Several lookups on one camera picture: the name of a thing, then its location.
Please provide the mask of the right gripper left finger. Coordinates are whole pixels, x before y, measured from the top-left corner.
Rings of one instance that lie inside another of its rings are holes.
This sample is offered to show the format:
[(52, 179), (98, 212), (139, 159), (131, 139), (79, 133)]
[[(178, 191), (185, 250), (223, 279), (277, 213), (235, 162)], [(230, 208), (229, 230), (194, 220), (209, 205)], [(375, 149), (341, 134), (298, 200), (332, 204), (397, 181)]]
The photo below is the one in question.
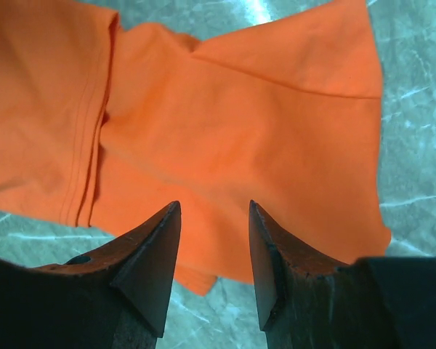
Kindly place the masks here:
[(174, 201), (64, 264), (25, 268), (0, 259), (0, 348), (154, 348), (180, 231)]

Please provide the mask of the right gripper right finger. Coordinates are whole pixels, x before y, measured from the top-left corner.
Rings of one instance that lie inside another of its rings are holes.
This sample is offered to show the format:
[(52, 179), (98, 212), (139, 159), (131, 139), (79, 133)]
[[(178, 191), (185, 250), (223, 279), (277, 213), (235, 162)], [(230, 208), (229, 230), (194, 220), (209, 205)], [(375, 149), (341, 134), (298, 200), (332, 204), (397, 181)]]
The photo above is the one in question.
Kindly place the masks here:
[(269, 348), (436, 348), (436, 257), (351, 265), (249, 205), (259, 327)]

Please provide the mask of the orange t shirt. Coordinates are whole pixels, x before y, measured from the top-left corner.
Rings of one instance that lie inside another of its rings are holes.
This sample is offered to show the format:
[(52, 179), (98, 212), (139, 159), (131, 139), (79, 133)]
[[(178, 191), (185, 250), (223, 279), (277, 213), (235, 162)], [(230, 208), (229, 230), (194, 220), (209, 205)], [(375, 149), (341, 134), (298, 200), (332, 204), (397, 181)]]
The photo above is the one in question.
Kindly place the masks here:
[(182, 207), (176, 280), (250, 283), (249, 203), (345, 263), (385, 253), (382, 70), (364, 1), (205, 41), (0, 1), (0, 210), (119, 236)]

